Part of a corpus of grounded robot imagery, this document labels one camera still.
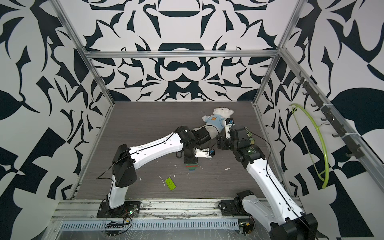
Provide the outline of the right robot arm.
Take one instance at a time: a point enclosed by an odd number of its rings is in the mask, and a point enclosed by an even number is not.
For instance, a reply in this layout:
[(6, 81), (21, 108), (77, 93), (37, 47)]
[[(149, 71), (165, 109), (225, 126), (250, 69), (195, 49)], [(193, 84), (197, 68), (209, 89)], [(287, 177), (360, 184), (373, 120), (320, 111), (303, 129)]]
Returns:
[(258, 221), (272, 240), (315, 240), (318, 222), (307, 214), (286, 192), (271, 170), (268, 160), (255, 145), (252, 134), (241, 125), (229, 124), (226, 134), (219, 136), (218, 147), (230, 150), (262, 190), (266, 206), (249, 190), (240, 192), (232, 201), (222, 200), (223, 215), (247, 215)]

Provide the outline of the long lime lego brick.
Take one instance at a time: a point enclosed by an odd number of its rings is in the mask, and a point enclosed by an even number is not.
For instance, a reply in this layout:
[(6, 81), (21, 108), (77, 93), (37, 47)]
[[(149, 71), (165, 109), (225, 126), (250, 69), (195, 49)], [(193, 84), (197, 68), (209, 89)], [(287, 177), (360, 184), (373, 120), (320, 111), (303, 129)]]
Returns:
[(168, 188), (169, 188), (170, 191), (173, 191), (173, 190), (176, 189), (176, 185), (175, 185), (175, 183), (173, 182), (173, 180), (172, 180), (171, 178), (167, 178), (167, 179), (165, 180), (165, 183), (166, 183), (166, 185), (168, 186)]

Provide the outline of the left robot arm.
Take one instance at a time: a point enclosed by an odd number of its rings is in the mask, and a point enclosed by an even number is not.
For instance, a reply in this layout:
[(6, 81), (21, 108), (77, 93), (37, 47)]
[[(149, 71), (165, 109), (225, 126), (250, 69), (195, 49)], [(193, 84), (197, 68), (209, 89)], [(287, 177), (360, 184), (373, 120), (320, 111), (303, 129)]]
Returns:
[(188, 165), (198, 163), (199, 158), (212, 158), (215, 150), (201, 148), (210, 140), (206, 129), (194, 131), (180, 126), (169, 135), (148, 144), (130, 148), (126, 144), (119, 146), (112, 162), (112, 183), (106, 200), (108, 208), (114, 210), (124, 205), (129, 186), (138, 179), (137, 169), (160, 157), (178, 152), (183, 153), (183, 161)]

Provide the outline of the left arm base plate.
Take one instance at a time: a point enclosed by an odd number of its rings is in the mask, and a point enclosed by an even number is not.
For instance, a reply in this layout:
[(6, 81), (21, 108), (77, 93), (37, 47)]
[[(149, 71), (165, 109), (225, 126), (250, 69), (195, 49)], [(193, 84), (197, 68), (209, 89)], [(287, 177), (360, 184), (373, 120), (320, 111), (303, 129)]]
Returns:
[(126, 218), (140, 212), (140, 201), (125, 201), (122, 206), (112, 209), (106, 200), (99, 206), (97, 218)]

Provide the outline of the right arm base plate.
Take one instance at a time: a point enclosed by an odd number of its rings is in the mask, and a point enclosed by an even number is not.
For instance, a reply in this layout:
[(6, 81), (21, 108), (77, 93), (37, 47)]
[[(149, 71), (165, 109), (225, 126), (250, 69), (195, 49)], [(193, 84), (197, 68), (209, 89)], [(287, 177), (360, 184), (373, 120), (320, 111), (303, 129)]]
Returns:
[(221, 200), (219, 209), (223, 216), (263, 216), (253, 192), (246, 190), (236, 194), (233, 200)]

